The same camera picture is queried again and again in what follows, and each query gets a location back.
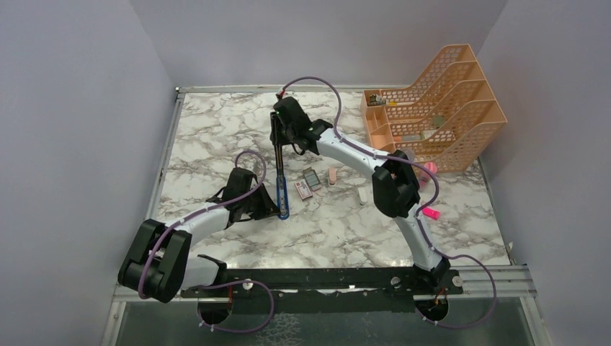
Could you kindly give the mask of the blue stapler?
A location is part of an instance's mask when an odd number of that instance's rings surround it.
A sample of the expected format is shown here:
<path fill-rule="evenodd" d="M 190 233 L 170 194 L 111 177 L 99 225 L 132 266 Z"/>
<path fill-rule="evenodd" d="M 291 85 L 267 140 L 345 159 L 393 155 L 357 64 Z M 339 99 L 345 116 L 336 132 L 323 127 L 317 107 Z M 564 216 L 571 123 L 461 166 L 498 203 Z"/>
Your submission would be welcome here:
<path fill-rule="evenodd" d="M 284 164 L 282 158 L 282 147 L 279 144 L 274 145 L 275 161 L 276 161 L 276 194 L 277 206 L 280 209 L 279 219 L 286 220 L 290 217 L 290 210 L 287 196 L 287 185 L 284 174 Z"/>

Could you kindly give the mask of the pink eraser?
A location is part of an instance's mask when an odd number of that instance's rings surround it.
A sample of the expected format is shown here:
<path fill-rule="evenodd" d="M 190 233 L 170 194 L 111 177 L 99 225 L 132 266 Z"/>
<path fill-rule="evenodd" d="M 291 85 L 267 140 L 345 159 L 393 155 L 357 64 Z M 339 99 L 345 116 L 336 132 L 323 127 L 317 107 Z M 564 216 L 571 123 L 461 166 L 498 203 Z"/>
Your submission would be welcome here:
<path fill-rule="evenodd" d="M 328 182 L 329 185 L 335 185 L 337 181 L 336 169 L 334 167 L 330 167 L 328 169 Z"/>

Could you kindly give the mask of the red white staple box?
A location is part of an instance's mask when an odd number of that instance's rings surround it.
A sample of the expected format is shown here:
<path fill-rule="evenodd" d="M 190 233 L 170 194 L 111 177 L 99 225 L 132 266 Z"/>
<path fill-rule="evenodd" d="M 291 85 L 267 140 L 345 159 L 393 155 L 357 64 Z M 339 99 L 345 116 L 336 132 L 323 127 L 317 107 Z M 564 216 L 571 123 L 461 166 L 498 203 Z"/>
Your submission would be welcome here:
<path fill-rule="evenodd" d="M 304 179 L 295 182 L 295 189 L 297 190 L 301 200 L 306 200 L 313 197 L 313 193 Z"/>

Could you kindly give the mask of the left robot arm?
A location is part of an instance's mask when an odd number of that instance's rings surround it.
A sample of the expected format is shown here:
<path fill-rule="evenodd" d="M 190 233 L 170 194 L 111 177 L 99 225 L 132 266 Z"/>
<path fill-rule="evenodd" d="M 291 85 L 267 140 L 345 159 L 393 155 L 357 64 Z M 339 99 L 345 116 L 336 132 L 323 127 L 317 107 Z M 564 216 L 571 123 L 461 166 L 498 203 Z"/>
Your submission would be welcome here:
<path fill-rule="evenodd" d="M 199 210 L 173 221 L 149 218 L 139 226 L 117 274 L 119 285 L 142 299 L 167 303 L 181 290 L 200 286 L 209 296 L 226 289 L 223 262 L 189 257 L 192 245 L 235 223 L 279 216 L 281 211 L 255 173 L 231 171 L 225 187 Z"/>

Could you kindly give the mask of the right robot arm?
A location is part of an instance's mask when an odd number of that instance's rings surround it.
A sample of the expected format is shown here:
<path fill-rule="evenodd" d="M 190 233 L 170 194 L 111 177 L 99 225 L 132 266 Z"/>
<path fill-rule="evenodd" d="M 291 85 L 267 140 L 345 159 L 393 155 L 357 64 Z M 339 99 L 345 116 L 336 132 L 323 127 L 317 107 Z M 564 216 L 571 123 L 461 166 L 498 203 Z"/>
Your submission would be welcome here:
<path fill-rule="evenodd" d="M 279 98 L 273 110 L 272 137 L 282 145 L 295 144 L 302 151 L 335 159 L 372 182 L 375 207 L 395 221 L 411 250 L 417 287 L 425 293 L 441 288 L 450 263 L 433 245 L 420 216 L 420 185 L 408 156 L 348 141 L 331 123 L 311 121 L 293 97 Z"/>

